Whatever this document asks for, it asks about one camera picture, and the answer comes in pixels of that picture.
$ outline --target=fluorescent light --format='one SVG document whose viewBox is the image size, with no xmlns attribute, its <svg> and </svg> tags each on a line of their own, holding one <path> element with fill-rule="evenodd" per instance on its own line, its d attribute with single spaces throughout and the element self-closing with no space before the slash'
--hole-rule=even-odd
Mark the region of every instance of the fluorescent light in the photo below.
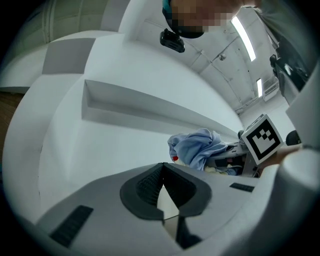
<svg viewBox="0 0 320 256">
<path fill-rule="evenodd" d="M 250 56 L 251 61 L 253 62 L 256 59 L 256 54 L 254 51 L 254 48 L 252 47 L 251 41 L 248 37 L 248 34 L 244 28 L 244 26 L 242 26 L 240 20 L 238 19 L 238 17 L 234 17 L 231 20 L 232 24 L 234 25 L 236 31 L 238 31 L 246 50 L 248 51 L 248 54 Z"/>
<path fill-rule="evenodd" d="M 258 86 L 258 96 L 260 98 L 262 96 L 262 80 L 259 79 L 258 81 L 256 81 L 256 84 Z"/>
</svg>

